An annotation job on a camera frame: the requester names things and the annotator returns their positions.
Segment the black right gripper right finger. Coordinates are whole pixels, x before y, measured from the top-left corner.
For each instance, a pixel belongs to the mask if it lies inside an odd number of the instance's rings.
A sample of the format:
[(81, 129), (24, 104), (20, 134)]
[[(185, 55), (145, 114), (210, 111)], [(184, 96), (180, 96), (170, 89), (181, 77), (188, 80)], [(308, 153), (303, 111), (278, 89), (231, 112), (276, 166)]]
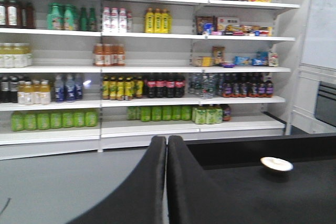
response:
[(178, 135), (168, 140), (166, 187), (170, 223), (276, 222), (265, 206), (224, 193)]

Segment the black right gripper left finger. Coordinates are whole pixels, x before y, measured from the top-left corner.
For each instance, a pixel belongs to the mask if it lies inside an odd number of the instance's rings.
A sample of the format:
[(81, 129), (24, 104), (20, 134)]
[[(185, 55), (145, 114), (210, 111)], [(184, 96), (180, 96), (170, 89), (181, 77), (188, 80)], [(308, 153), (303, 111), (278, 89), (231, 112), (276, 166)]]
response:
[(166, 138), (154, 136), (128, 177), (70, 223), (162, 223)]

